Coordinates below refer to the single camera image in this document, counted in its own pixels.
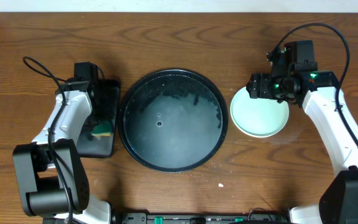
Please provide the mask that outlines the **light green plate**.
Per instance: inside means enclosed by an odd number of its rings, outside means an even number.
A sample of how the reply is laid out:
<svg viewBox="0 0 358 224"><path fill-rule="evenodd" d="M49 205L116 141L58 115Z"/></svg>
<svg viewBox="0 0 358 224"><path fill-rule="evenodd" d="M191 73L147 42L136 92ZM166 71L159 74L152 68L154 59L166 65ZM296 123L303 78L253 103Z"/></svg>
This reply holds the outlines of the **light green plate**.
<svg viewBox="0 0 358 224"><path fill-rule="evenodd" d="M251 99L246 87L234 95L230 104L230 115L236 127L255 138L267 138L280 132L285 127L289 114L287 103Z"/></svg>

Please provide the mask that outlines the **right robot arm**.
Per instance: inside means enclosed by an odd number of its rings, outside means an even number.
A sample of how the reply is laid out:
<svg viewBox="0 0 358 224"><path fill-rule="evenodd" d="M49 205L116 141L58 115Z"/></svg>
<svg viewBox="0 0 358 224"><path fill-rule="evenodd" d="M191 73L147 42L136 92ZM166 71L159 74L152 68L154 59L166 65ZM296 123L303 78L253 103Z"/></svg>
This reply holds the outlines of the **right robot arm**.
<svg viewBox="0 0 358 224"><path fill-rule="evenodd" d="M310 117L328 152L334 180L318 204L294 207L292 223L358 224L358 125L333 72L292 76L253 74L246 86L251 98L294 100Z"/></svg>

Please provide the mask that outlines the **green yellow sponge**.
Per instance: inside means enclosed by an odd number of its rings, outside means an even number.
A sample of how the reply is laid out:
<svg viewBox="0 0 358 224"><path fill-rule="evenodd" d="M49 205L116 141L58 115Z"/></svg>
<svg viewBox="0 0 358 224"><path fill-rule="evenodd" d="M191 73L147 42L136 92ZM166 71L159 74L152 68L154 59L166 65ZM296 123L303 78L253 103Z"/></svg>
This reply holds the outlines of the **green yellow sponge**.
<svg viewBox="0 0 358 224"><path fill-rule="evenodd" d="M103 121L96 125L91 135L96 138L110 137L113 134L112 123L110 121Z"/></svg>

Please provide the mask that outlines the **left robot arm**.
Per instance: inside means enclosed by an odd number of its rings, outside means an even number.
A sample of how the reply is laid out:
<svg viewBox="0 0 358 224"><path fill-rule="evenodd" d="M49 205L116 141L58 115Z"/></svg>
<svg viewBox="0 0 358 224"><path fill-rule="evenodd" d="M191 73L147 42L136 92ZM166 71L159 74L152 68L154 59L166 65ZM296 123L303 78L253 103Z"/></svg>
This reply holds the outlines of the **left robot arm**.
<svg viewBox="0 0 358 224"><path fill-rule="evenodd" d="M26 215L44 223L113 222L110 204L91 194L81 158L112 155L119 90L116 80L61 84L41 132L12 154Z"/></svg>

